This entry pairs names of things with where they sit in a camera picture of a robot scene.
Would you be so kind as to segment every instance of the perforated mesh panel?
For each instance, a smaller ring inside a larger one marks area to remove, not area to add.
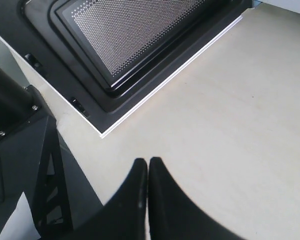
[[[71,10],[110,74],[122,73],[205,0],[85,0]]]

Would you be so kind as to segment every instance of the black cylindrical part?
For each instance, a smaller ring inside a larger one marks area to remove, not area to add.
[[[0,69],[0,130],[29,116],[32,104],[32,95]]]

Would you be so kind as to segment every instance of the desk surface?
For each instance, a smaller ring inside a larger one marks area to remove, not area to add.
[[[300,239],[300,15],[261,4],[107,137],[18,59],[103,203],[136,157],[247,239]]]

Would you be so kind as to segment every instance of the screw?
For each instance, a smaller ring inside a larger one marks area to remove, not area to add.
[[[4,135],[6,135],[6,133],[4,131],[0,131],[0,136],[3,137]]]

